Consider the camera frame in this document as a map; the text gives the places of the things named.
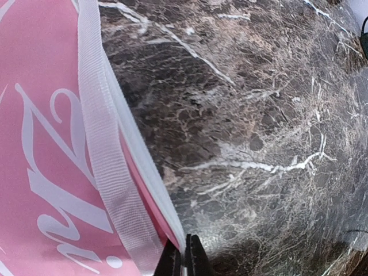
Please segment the pink fabric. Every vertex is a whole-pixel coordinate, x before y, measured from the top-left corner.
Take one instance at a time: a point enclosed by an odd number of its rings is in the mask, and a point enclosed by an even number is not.
[[[0,0],[0,275],[140,275],[94,187],[77,19],[70,0]]]

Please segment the white strap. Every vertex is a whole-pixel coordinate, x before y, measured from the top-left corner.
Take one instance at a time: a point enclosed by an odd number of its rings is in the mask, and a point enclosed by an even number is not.
[[[118,115],[104,66],[97,0],[79,0],[78,82],[87,146],[97,189],[122,244],[143,275],[163,250],[129,173],[120,144]]]
[[[362,27],[364,19],[368,16],[367,0],[349,0],[350,8],[358,23],[358,29]],[[365,32],[368,32],[368,24],[366,24]]]

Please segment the white printed lettering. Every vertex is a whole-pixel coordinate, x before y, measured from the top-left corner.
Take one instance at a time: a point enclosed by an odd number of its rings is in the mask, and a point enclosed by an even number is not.
[[[9,269],[6,268],[5,264],[3,262],[0,261],[0,273],[3,276],[14,276]]]
[[[47,119],[41,114],[41,111],[33,104],[29,97],[24,92],[23,88],[17,83],[15,85],[16,90],[22,95],[24,102],[24,116],[22,122],[22,146],[25,157],[28,161],[30,168],[27,170],[29,184],[31,191],[46,200],[52,205],[66,220],[67,226],[57,221],[50,215],[42,214],[37,219],[37,226],[41,233],[51,240],[59,243],[56,247],[57,250],[66,258],[79,264],[80,266],[89,269],[90,271],[99,274],[99,271],[83,264],[73,256],[81,256],[86,259],[93,260],[95,262],[102,262],[97,254],[91,250],[85,250],[66,243],[57,238],[57,236],[63,237],[70,241],[78,241],[80,234],[75,224],[72,222],[70,214],[78,219],[88,223],[98,229],[101,229],[107,233],[113,233],[113,229],[110,225],[106,212],[88,202],[81,200],[80,198],[70,194],[63,190],[59,186],[49,181],[39,168],[37,167],[35,157],[33,154],[33,116],[35,116],[44,129],[48,132],[54,142],[60,147],[60,149],[69,157],[70,160],[79,168],[85,176],[94,183],[92,174],[89,171],[86,162],[86,137],[84,133],[82,112],[80,109],[79,99],[71,91],[67,89],[58,89],[51,97],[50,107],[53,118],[56,122],[61,123],[55,110],[55,100],[59,94],[66,95],[71,103],[71,141],[72,150],[68,147],[65,141],[60,137],[57,131],[47,121]]]
[[[15,3],[15,1],[16,0],[7,0],[7,2],[4,5],[2,5],[2,7],[0,7],[0,22],[1,22],[1,19],[3,19],[4,15],[6,14],[6,12],[12,6],[12,4]]]
[[[4,90],[2,90],[2,93],[0,95],[0,104],[1,104],[2,98],[4,97],[4,94],[5,94],[5,90],[6,89],[7,89],[7,85],[5,86]]]

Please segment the marble countertop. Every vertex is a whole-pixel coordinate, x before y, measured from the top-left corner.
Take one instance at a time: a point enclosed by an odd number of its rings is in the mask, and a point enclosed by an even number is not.
[[[342,0],[101,2],[103,46],[219,275],[351,275],[368,67]]]

